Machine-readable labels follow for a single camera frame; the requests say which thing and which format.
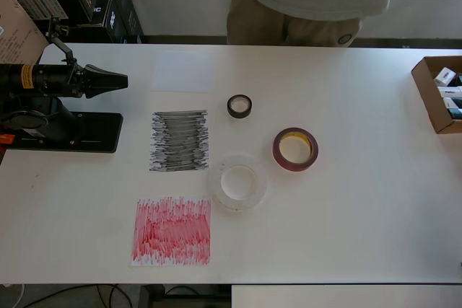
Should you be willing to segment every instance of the cable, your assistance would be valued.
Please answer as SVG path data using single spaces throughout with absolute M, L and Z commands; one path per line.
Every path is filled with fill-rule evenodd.
M 168 295 L 169 292 L 171 292 L 172 290 L 174 289 L 179 289 L 179 288 L 182 288 L 182 289 L 188 289 L 189 291 L 192 291 L 193 293 L 195 293 L 197 296 L 200 296 L 199 295 L 199 292 L 197 292 L 195 289 L 189 287 L 189 286 L 186 286 L 186 285 L 178 285 L 178 286 L 174 286 L 172 287 L 169 291 L 167 291 L 165 294 Z
M 104 299 L 103 299 L 103 296 L 101 294 L 99 285 L 96 285 L 96 290 L 98 291 L 98 296 L 100 297 L 101 303 L 103 304 L 104 308 L 108 308 L 108 306 L 106 306 L 106 303 L 104 303 Z
M 22 296 L 24 296 L 24 290 L 25 290 L 25 285 L 23 284 L 21 294 L 19 295 L 19 298 L 17 299 L 16 303 L 14 304 L 14 306 L 12 308 L 16 308 L 17 305 L 21 302 Z
M 110 290 L 110 293 L 109 293 L 109 308 L 112 308 L 113 306 L 113 294 L 114 294 L 114 290 L 118 287 L 118 284 L 116 284 L 115 286 L 113 286 L 113 288 Z
M 128 297 L 128 295 L 125 293 L 124 290 L 122 290 L 121 288 L 119 288 L 118 286 L 113 285 L 113 284 L 85 284 L 85 285 L 72 286 L 71 288 L 67 288 L 67 289 L 57 291 L 54 294 L 45 296 L 45 297 L 43 297 L 41 299 L 38 299 L 37 301 L 30 302 L 29 304 L 26 304 L 23 308 L 31 307 L 34 304 L 45 301 L 46 299 L 49 299 L 49 298 L 51 298 L 53 296 L 56 296 L 58 294 L 62 294 L 63 292 L 66 292 L 66 291 L 71 291 L 71 290 L 75 290 L 75 289 L 82 289 L 82 288 L 89 288 L 89 287 L 92 287 L 92 286 L 98 287 L 98 285 L 112 286 L 114 289 L 118 290 L 121 294 L 123 294 L 125 296 L 125 298 L 127 299 L 128 305 L 130 306 L 130 308 L 133 308 L 133 304 L 131 303 L 130 297 Z

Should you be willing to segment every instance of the orange object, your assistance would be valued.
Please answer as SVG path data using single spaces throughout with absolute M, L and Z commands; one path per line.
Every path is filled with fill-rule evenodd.
M 0 133 L 0 144 L 12 144 L 14 135 L 9 133 Z

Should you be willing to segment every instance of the khaki pants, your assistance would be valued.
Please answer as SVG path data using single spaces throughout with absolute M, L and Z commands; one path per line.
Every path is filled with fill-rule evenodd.
M 256 0 L 231 0 L 227 42 L 229 45 L 347 47 L 361 23 L 360 19 L 312 21 L 282 14 Z

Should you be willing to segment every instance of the blank white paper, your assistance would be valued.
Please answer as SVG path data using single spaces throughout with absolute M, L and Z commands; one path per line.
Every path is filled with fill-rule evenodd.
M 152 90 L 207 93 L 215 80 L 214 54 L 165 51 L 157 55 Z

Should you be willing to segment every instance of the white tape roll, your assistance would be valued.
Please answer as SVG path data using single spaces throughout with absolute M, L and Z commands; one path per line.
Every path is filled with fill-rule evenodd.
M 246 168 L 255 177 L 255 184 L 251 185 L 246 196 L 239 196 L 239 192 L 237 192 L 237 196 L 230 196 L 223 188 L 223 174 L 226 174 L 226 171 L 233 167 Z M 209 171 L 209 186 L 213 194 L 221 204 L 234 211 L 243 211 L 257 206 L 266 194 L 267 184 L 264 168 L 254 158 L 246 155 L 228 157 L 214 165 Z

